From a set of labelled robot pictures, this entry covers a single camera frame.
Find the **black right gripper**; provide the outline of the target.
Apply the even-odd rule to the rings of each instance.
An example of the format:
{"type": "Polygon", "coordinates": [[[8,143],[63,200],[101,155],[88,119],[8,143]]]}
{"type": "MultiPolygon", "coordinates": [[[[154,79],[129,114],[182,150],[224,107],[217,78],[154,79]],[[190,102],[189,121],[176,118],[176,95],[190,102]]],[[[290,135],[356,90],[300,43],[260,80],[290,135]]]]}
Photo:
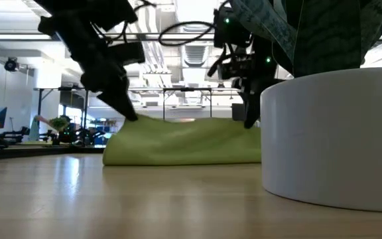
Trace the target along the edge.
{"type": "Polygon", "coordinates": [[[254,37],[251,53],[255,55],[255,66],[252,75],[237,77],[232,81],[232,87],[241,91],[243,100],[244,128],[251,128],[260,118],[260,94],[266,88],[283,82],[276,78],[278,64],[273,56],[272,42],[254,37]]]}

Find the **black background monitor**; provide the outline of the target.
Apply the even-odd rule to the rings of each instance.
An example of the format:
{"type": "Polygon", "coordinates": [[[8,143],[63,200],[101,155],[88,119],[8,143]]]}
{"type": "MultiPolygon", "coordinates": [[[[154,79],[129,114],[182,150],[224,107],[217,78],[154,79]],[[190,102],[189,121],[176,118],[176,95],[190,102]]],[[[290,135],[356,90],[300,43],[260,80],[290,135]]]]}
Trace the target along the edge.
{"type": "Polygon", "coordinates": [[[231,116],[233,121],[243,121],[243,104],[232,104],[231,116]]]}

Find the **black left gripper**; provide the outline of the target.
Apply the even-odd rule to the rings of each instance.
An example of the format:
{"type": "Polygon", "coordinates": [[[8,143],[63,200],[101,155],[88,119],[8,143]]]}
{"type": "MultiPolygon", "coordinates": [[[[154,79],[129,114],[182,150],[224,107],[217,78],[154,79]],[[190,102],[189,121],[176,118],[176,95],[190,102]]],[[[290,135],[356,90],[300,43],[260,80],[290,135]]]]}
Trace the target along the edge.
{"type": "Polygon", "coordinates": [[[85,89],[103,92],[99,100],[123,115],[127,120],[138,120],[128,95],[129,80],[124,66],[108,56],[113,39],[101,37],[95,26],[111,29],[121,19],[108,16],[51,16],[40,18],[40,32],[57,35],[70,51],[71,58],[80,65],[80,81],[85,89]],[[106,92],[118,86],[117,95],[106,92]]]}

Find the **snake plant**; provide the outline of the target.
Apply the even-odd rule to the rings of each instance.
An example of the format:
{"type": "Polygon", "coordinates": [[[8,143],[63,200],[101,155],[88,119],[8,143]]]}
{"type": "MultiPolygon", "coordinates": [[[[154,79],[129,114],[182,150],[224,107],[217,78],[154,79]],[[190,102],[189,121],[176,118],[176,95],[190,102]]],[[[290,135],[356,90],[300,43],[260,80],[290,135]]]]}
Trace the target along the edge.
{"type": "Polygon", "coordinates": [[[233,0],[273,44],[290,80],[261,92],[263,188],[280,197],[382,212],[382,0],[233,0]]]}

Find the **black background workstation frame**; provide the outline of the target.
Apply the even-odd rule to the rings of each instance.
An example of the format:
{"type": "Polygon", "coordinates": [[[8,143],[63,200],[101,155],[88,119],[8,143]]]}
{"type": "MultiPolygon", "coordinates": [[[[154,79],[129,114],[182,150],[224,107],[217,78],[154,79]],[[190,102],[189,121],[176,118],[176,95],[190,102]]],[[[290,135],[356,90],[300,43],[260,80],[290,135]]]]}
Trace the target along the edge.
{"type": "MultiPolygon", "coordinates": [[[[74,100],[74,91],[79,90],[78,87],[65,87],[61,86],[59,88],[48,88],[48,92],[45,96],[42,96],[42,93],[45,91],[44,88],[38,88],[39,91],[39,100],[38,100],[38,114],[33,118],[33,123],[36,123],[37,129],[39,129],[40,122],[45,123],[48,127],[51,127],[49,124],[49,120],[42,116],[42,101],[47,95],[49,95],[53,91],[60,92],[60,96],[62,94],[66,94],[70,96],[70,102],[74,100]]],[[[76,123],[74,122],[77,118],[77,115],[69,116],[67,114],[68,106],[63,104],[63,112],[59,114],[57,117],[65,117],[69,124],[62,131],[54,131],[48,130],[47,134],[49,134],[49,138],[53,145],[60,145],[61,143],[70,144],[70,145],[81,145],[85,146],[88,144],[87,140],[90,137],[90,131],[86,129],[84,126],[86,125],[86,112],[81,110],[81,115],[83,118],[81,119],[81,126],[76,127],[76,123]]]]}

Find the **green microfiber towel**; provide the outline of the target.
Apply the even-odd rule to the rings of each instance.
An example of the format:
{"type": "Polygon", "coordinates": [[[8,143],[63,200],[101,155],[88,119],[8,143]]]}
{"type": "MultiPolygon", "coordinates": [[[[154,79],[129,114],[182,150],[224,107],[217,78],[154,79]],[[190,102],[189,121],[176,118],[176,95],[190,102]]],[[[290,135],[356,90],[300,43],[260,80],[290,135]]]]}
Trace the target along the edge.
{"type": "Polygon", "coordinates": [[[230,118],[189,122],[126,120],[105,146],[105,166],[177,166],[261,162],[261,130],[230,118]]]}

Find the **small green background plant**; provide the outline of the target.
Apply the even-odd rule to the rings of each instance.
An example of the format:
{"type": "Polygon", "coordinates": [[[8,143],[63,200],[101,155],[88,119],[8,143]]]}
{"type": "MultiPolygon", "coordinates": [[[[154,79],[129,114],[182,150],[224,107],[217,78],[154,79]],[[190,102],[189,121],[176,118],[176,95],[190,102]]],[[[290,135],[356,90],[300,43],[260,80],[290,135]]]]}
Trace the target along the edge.
{"type": "Polygon", "coordinates": [[[50,119],[49,124],[56,131],[62,131],[66,126],[68,126],[69,121],[65,117],[57,117],[50,119]]]}

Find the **black aluminium table frame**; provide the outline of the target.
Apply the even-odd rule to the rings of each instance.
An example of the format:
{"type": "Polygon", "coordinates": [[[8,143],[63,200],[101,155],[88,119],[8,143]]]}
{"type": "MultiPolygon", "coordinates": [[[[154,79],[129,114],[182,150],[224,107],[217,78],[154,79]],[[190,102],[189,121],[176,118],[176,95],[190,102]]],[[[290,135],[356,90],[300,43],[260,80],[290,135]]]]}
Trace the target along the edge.
{"type": "Polygon", "coordinates": [[[0,149],[0,159],[20,157],[37,157],[47,155],[62,155],[76,153],[103,153],[102,147],[8,147],[0,149]]]}

